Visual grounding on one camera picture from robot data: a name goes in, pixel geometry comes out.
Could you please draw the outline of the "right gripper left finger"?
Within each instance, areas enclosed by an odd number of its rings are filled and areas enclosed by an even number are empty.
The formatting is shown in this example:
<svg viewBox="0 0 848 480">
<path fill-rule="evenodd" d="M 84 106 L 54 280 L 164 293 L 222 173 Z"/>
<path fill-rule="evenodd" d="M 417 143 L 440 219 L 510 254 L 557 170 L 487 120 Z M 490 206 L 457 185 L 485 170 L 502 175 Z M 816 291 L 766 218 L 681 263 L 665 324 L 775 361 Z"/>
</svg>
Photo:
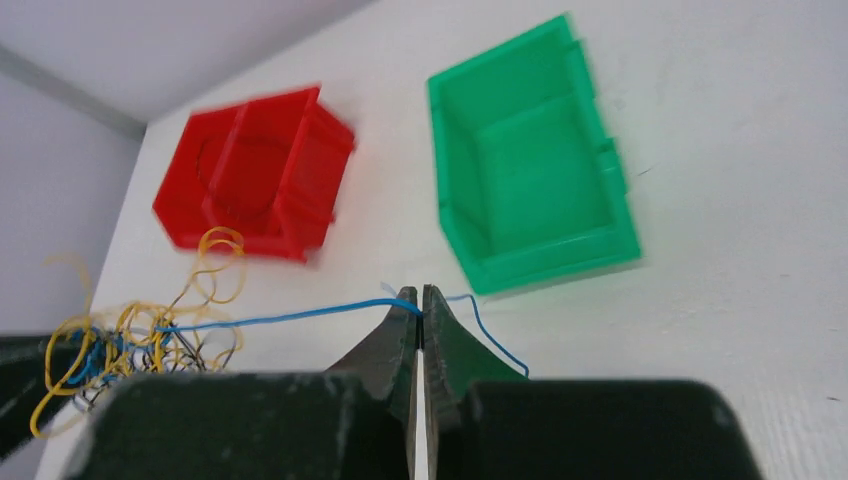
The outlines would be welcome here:
<svg viewBox="0 0 848 480">
<path fill-rule="evenodd" d="M 418 293 L 323 371 L 172 373 L 121 384 L 66 479 L 406 479 L 414 467 Z"/>
</svg>

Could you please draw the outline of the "green plastic bin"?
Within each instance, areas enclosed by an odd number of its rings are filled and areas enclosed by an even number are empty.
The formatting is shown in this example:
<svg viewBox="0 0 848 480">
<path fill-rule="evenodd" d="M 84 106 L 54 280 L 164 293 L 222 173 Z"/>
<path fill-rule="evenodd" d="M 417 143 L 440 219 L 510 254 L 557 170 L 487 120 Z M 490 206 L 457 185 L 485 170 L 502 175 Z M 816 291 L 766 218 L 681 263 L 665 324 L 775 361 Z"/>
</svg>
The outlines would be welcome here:
<svg viewBox="0 0 848 480">
<path fill-rule="evenodd" d="M 584 44 L 554 17 L 427 82 L 441 229 L 472 290 L 638 260 Z"/>
</svg>

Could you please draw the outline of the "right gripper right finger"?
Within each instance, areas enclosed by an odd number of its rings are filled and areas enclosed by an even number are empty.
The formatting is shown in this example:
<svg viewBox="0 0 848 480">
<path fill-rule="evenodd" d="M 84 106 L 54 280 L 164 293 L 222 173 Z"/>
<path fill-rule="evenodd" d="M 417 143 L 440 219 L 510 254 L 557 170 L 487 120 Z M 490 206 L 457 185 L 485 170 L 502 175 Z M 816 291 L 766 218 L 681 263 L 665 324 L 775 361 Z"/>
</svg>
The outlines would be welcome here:
<svg viewBox="0 0 848 480">
<path fill-rule="evenodd" d="M 423 293 L 433 479 L 758 479 L 741 425 L 687 379 L 531 380 Z"/>
</svg>

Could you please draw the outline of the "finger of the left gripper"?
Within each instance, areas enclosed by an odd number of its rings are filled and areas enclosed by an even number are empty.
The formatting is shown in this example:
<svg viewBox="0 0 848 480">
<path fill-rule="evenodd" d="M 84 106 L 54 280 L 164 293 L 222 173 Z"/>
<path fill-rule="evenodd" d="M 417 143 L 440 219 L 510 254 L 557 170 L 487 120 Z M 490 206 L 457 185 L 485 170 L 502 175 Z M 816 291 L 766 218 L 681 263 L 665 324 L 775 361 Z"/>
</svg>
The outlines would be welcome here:
<svg viewBox="0 0 848 480">
<path fill-rule="evenodd" d="M 45 352 L 50 335 L 1 335 L 1 458 L 8 458 L 34 437 L 29 427 L 36 406 L 48 393 Z M 51 373 L 62 375 L 73 364 L 81 340 L 58 340 L 51 355 Z M 45 427 L 69 401 L 53 397 L 37 425 Z"/>
</svg>

